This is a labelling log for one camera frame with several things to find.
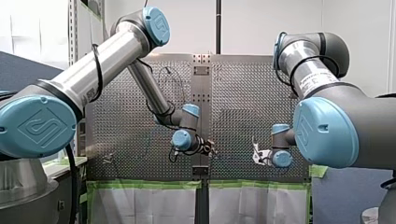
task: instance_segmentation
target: gray cylindrical base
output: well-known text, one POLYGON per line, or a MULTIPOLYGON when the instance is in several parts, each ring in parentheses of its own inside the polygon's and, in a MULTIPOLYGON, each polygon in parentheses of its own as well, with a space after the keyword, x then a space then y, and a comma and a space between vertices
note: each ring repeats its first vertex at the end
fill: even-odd
POLYGON ((13 203, 0 204, 2 224, 56 224, 58 211, 58 183, 48 183, 47 189, 40 195, 13 203))

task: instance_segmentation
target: perforated metal panel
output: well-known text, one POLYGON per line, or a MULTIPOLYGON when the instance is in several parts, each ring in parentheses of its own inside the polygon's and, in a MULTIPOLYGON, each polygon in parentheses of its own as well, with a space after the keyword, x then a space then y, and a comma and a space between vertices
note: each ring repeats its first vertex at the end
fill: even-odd
MULTIPOLYGON (((211 86, 210 81, 199 81, 208 76, 194 76, 197 64, 192 55, 157 55, 146 61, 157 79, 161 71, 161 88, 177 107, 184 103, 179 77, 175 71, 167 75, 165 66, 180 74, 186 102, 191 98, 202 105, 204 97, 198 94, 212 90, 205 96, 207 105, 202 115, 210 116, 211 112, 207 130, 219 152, 210 162, 210 178, 285 182, 308 178, 308 165, 296 148, 291 150, 294 163, 289 170, 263 167, 252 160, 252 135, 261 149, 269 148, 272 125, 291 123, 296 103, 290 99, 290 89, 272 72, 271 57, 211 55, 211 62, 206 62, 211 69, 211 86)), ((128 72, 110 83, 101 99, 87 108, 88 178, 191 180, 191 158, 169 162, 172 131, 155 125, 152 118, 128 72)))
POLYGON ((271 128, 291 123, 296 100, 272 69, 272 57, 212 57, 211 139, 219 157, 211 161, 212 179, 302 181, 308 165, 298 152, 289 170, 264 167, 252 161, 252 136, 260 149, 271 147, 271 128))
MULTIPOLYGON (((190 100, 190 60, 190 55, 145 60, 164 95, 178 108, 190 100)), ((128 71, 113 80, 86 113, 89 179, 191 180, 191 158, 169 162, 172 131, 154 124, 146 99, 128 71)))

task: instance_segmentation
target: light blue joint cap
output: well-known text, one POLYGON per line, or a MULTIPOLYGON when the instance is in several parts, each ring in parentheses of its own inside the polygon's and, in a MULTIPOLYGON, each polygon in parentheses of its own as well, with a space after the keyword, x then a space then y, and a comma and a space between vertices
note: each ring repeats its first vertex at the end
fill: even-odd
POLYGON ((0 108, 0 153, 41 158, 65 148, 76 132, 69 105, 50 96, 27 96, 0 108))
POLYGON ((324 98, 301 101, 293 125, 297 147, 314 164, 333 168, 351 166, 359 155, 359 137, 347 114, 324 98))
POLYGON ((272 163, 275 167, 286 168, 291 166, 293 162, 293 157, 288 151, 280 150, 274 154, 272 158, 272 163))
POLYGON ((198 105, 186 104, 186 105, 183 105, 183 110, 186 112, 189 112, 190 114, 199 118, 199 106, 198 105))
POLYGON ((271 134, 274 135, 277 133, 283 133, 283 132, 288 131, 289 129, 290 129, 289 124, 274 124, 271 134))
POLYGON ((172 137, 172 145, 179 150, 186 151, 191 146, 191 136, 185 130, 178 130, 172 137))
POLYGON ((156 45, 163 46, 169 42, 171 37, 169 24, 165 15, 158 8, 144 7, 143 23, 156 45))

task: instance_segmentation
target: vertical rod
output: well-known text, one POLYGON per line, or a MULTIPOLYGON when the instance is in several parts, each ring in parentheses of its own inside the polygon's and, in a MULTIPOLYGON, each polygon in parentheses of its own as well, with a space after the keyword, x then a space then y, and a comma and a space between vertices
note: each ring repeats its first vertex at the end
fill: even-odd
POLYGON ((216 54, 221 54, 221 0, 216 0, 216 54))

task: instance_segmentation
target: industrial robot arm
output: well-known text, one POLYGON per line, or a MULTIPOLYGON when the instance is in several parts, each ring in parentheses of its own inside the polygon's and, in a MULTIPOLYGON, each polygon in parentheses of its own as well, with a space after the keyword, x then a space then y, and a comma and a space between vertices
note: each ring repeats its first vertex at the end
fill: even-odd
POLYGON ((349 64, 340 37, 281 34, 274 56, 275 70, 289 76, 301 100, 294 139, 308 161, 335 168, 396 168, 396 99, 370 98, 339 80, 349 64))
POLYGON ((38 80, 0 102, 0 154, 41 158, 63 149, 72 140, 84 107, 125 68, 145 93, 157 122, 180 127, 173 137, 175 147, 186 151, 205 147, 207 142, 195 133, 199 107, 184 105, 175 110, 149 69, 138 60, 169 38, 168 22, 156 7, 120 18, 107 41, 59 76, 38 80))

